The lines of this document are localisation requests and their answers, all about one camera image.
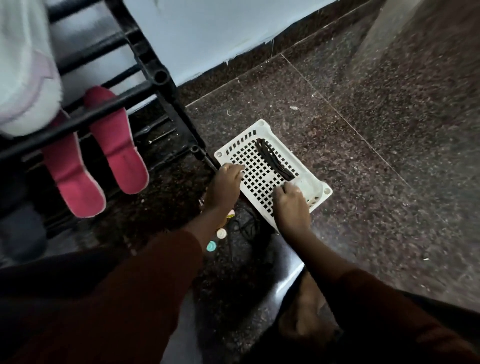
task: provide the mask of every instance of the person's right hand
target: person's right hand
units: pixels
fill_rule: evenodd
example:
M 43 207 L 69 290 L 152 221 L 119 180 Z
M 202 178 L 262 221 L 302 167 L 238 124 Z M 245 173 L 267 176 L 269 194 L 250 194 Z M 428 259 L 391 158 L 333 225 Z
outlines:
M 310 210 L 300 188 L 285 182 L 273 191 L 273 213 L 279 232 L 287 239 L 310 230 Z

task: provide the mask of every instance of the perforated basket bottom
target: perforated basket bottom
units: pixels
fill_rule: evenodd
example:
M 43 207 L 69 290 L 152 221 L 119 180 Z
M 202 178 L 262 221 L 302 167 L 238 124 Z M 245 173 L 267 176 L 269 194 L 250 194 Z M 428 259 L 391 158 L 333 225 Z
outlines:
M 268 141 L 266 141 L 266 144 L 274 151 L 276 157 L 285 168 L 292 172 L 294 176 L 299 175 Z M 273 216 L 272 191 L 275 186 L 282 185 L 285 179 L 260 156 L 255 146 L 255 140 L 250 141 L 239 151 L 233 153 L 231 162 L 245 166 L 242 183 L 262 204 L 268 214 Z

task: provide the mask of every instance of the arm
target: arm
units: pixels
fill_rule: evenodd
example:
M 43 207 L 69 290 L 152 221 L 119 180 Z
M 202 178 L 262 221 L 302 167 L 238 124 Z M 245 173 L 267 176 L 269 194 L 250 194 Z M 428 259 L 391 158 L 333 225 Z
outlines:
M 238 199 L 241 168 L 223 166 L 208 188 L 202 214 L 179 231 L 156 236 L 10 361 L 158 364 L 202 251 Z
M 456 333 L 374 276 L 324 245 L 310 230 L 301 191 L 286 183 L 274 192 L 274 214 L 285 240 L 304 261 L 346 331 L 389 345 L 398 353 L 438 363 L 480 363 Z

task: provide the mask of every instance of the black shoe rack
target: black shoe rack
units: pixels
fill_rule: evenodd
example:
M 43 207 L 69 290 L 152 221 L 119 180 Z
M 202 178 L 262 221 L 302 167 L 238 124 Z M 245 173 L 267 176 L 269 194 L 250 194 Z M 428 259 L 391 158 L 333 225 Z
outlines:
M 49 8 L 49 21 L 51 24 L 55 23 L 97 2 L 99 0 L 64 0 L 64 2 Z M 152 50 L 136 21 L 121 0 L 105 0 L 104 2 L 120 26 L 120 31 L 60 60 L 57 63 L 60 74 L 67 74 L 119 47 L 129 45 L 133 51 L 136 65 L 105 82 L 102 86 L 111 88 L 139 71 L 144 74 L 146 81 L 95 108 L 84 109 L 60 126 L 46 128 L 26 137 L 14 138 L 11 141 L 3 141 L 0 147 L 0 164 L 21 160 L 25 164 L 28 174 L 33 176 L 30 177 L 31 180 L 48 179 L 50 177 L 45 176 L 46 169 L 44 166 L 42 167 L 43 158 L 40 153 L 35 152 L 72 132 L 77 132 L 79 135 L 82 154 L 87 164 L 85 159 L 89 157 L 85 151 L 88 149 L 88 143 L 91 143 L 91 139 L 93 139 L 89 136 L 87 126 L 118 109 L 128 109 L 151 95 L 155 95 L 156 100 L 152 103 L 156 103 L 155 108 L 158 112 L 153 120 L 151 118 L 145 120 L 145 117 L 135 118 L 135 114 L 142 113 L 141 109 L 130 115 L 134 142 L 142 156 L 148 154 L 151 149 L 162 150 L 161 153 L 153 153 L 153 158 L 145 159 L 144 157 L 149 171 L 152 173 L 165 168 L 188 153 L 192 153 L 208 167 L 216 169 L 215 163 L 205 152 L 204 141 L 178 99 L 177 87 L 170 77 L 170 73 Z M 71 114 L 82 106 L 83 102 L 79 99 L 64 107 L 64 110 Z M 159 143 L 165 143 L 163 148 L 159 148 Z M 43 183 L 38 184 L 43 187 L 38 189 L 35 187 L 35 191 L 32 191 L 31 194 L 48 195 L 48 189 L 55 189 L 55 185 L 52 183 L 47 183 L 48 187 L 45 187 Z M 112 198 L 114 194 L 115 192 L 109 194 L 106 191 L 107 198 Z M 53 208 L 53 210 L 41 213 L 50 236 L 62 230 L 64 222 L 71 222 L 73 218 L 65 208 L 57 210 Z

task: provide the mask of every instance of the hand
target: hand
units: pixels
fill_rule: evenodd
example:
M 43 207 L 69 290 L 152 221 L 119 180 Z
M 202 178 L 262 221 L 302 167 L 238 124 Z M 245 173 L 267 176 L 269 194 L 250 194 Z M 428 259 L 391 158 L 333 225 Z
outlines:
M 285 182 L 273 191 L 273 213 L 276 226 L 287 239 L 310 231 L 310 210 L 300 188 Z
M 240 164 L 227 163 L 220 167 L 207 188 L 205 208 L 220 208 L 227 213 L 233 209 L 240 196 L 240 182 L 243 178 Z

